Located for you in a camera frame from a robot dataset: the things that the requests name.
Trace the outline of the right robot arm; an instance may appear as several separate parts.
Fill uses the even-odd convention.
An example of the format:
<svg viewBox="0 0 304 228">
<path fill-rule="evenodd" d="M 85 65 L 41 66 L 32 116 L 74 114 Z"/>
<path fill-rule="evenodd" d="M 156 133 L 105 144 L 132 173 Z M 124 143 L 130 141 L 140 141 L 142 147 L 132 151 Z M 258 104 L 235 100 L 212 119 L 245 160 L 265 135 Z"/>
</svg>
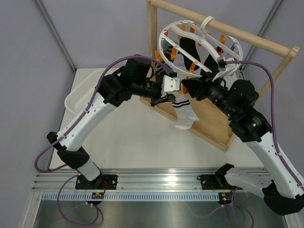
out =
<svg viewBox="0 0 304 228">
<path fill-rule="evenodd" d="M 181 83 L 192 98 L 210 100 L 228 117 L 232 132 L 256 154 L 271 175 L 271 179 L 266 180 L 227 163 L 216 171 L 216 184 L 220 188 L 230 185 L 249 191 L 262 198 L 278 215 L 300 212 L 304 208 L 304 191 L 297 183 L 301 176 L 283 151 L 277 151 L 274 130 L 254 108 L 259 95 L 252 83 L 236 80 L 230 88 L 226 88 L 219 79 L 203 76 L 183 79 Z"/>
</svg>

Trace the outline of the dark brown small sock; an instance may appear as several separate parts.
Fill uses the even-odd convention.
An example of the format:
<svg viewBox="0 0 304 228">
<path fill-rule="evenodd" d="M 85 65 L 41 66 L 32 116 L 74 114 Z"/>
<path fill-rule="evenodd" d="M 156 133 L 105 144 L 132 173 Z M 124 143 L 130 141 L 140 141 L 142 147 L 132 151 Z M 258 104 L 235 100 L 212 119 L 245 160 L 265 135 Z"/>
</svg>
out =
<svg viewBox="0 0 304 228">
<path fill-rule="evenodd" d="M 171 52 L 172 52 L 173 46 L 166 41 L 166 42 L 163 42 L 162 48 L 163 48 L 163 53 L 166 56 L 166 58 L 168 60 L 170 60 L 171 62 L 173 62 L 174 60 L 171 60 Z"/>
</svg>

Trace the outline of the white sock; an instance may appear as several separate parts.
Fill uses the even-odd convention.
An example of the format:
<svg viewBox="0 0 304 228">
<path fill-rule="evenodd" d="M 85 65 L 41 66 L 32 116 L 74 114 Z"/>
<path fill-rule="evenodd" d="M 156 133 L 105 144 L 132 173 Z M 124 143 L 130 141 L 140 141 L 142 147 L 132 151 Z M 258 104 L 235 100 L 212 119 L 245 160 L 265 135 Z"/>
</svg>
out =
<svg viewBox="0 0 304 228">
<path fill-rule="evenodd" d="M 177 97 L 172 106 L 177 115 L 175 128 L 180 130 L 188 130 L 192 127 L 195 121 L 199 121 L 198 116 L 195 114 L 190 104 L 189 98 L 186 95 Z"/>
</svg>

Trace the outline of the black sock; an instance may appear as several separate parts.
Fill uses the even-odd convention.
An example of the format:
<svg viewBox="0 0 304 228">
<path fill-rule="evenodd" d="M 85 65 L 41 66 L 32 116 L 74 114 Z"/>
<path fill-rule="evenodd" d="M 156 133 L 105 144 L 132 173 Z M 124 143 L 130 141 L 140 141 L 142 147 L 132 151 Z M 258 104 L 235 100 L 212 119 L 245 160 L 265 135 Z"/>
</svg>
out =
<svg viewBox="0 0 304 228">
<path fill-rule="evenodd" d="M 198 54 L 197 48 L 196 48 L 196 42 L 194 40 L 192 40 L 190 38 L 182 37 L 180 39 L 179 46 L 183 50 L 185 50 L 189 55 L 191 55 L 194 59 L 196 59 L 198 62 L 200 62 L 200 57 L 199 57 L 199 54 Z M 183 56 L 185 68 L 189 71 L 192 66 L 193 61 L 191 59 L 187 58 L 180 51 L 178 52 L 178 54 L 181 54 Z"/>
<path fill-rule="evenodd" d="M 223 54 L 223 49 L 221 47 L 216 47 L 215 48 L 216 52 L 221 56 Z M 219 72 L 219 65 L 216 60 L 212 57 L 211 54 L 208 55 L 206 60 L 204 61 L 204 66 L 206 66 L 209 70 L 211 70 L 213 73 L 218 73 Z"/>
</svg>

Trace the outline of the white round clip hanger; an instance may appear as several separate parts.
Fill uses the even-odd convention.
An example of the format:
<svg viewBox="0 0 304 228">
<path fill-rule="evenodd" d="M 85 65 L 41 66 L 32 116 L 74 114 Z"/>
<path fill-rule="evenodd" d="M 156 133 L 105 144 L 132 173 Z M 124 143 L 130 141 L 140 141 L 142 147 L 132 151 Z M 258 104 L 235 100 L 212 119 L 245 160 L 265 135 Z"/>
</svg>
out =
<svg viewBox="0 0 304 228">
<path fill-rule="evenodd" d="M 239 41 L 234 37 L 226 36 L 224 34 L 221 34 L 219 39 L 213 37 L 207 29 L 207 23 L 211 20 L 213 20 L 213 17 L 209 16 L 199 26 L 196 22 L 188 19 L 179 20 L 167 25 L 160 32 L 155 58 L 158 61 L 165 63 L 169 69 L 188 78 L 198 77 L 200 74 L 204 73 L 214 76 L 217 74 L 204 66 L 204 61 L 209 54 L 211 54 L 216 61 L 218 57 L 222 56 L 233 57 L 235 63 L 240 65 L 240 61 L 243 60 L 243 50 Z M 190 38 L 196 42 L 200 62 L 179 46 L 182 37 Z M 173 46 L 171 52 L 171 60 L 174 60 L 173 62 L 168 60 L 163 53 L 162 44 L 166 41 Z M 221 56 L 216 52 L 216 47 L 221 47 L 223 49 L 223 54 Z M 185 68 L 183 56 L 178 54 L 179 51 L 193 61 L 189 71 Z"/>
</svg>

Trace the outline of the brown sock with stripes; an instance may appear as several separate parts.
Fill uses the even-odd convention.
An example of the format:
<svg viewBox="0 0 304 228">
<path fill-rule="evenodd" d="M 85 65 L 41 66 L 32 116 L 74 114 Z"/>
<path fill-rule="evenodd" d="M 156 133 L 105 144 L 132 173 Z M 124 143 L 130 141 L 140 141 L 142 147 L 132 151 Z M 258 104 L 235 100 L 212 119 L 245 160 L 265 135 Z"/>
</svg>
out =
<svg viewBox="0 0 304 228">
<path fill-rule="evenodd" d="M 164 76 L 166 75 L 166 71 L 163 66 L 156 64 L 154 67 L 154 75 Z"/>
</svg>

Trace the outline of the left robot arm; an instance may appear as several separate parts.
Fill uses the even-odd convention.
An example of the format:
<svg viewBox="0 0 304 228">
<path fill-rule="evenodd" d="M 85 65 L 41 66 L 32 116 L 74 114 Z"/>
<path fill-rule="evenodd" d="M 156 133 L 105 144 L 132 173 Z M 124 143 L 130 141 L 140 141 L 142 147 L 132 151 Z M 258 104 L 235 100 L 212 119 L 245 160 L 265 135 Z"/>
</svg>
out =
<svg viewBox="0 0 304 228">
<path fill-rule="evenodd" d="M 151 99 L 151 105 L 171 102 L 180 91 L 180 79 L 173 70 L 155 81 L 147 77 L 152 63 L 165 66 L 151 57 L 133 55 L 123 57 L 101 74 L 90 100 L 76 117 L 59 132 L 49 132 L 47 139 L 57 150 L 61 161 L 79 171 L 92 189 L 102 183 L 102 172 L 91 160 L 82 144 L 95 127 L 133 95 Z"/>
</svg>

